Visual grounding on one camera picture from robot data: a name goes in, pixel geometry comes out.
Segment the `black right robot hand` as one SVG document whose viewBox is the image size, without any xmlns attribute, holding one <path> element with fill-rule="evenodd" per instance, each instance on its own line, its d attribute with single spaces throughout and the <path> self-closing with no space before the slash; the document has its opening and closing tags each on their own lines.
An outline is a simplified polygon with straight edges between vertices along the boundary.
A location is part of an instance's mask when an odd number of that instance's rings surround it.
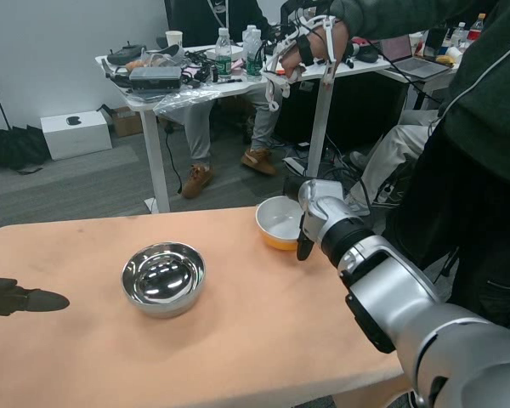
<svg viewBox="0 0 510 408">
<path fill-rule="evenodd" d="M 287 198 L 299 203 L 300 200 L 298 198 L 299 191 L 301 189 L 301 186 L 307 182 L 309 178 L 304 176 L 287 176 L 284 181 L 283 185 L 283 195 Z M 299 235 L 297 238 L 297 260 L 299 261 L 305 261 L 314 246 L 314 243 L 305 235 L 303 230 L 303 223 L 304 223 L 305 214 L 302 212 L 300 223 L 299 223 Z"/>
</svg>

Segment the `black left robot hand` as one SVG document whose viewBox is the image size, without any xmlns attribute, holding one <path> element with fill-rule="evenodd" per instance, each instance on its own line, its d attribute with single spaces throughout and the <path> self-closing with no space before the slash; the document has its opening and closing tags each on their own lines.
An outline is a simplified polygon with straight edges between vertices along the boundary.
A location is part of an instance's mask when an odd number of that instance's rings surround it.
<svg viewBox="0 0 510 408">
<path fill-rule="evenodd" d="M 70 301 L 55 292 L 25 289 L 18 281 L 0 278 L 0 316 L 23 312 L 53 312 L 66 309 Z"/>
</svg>

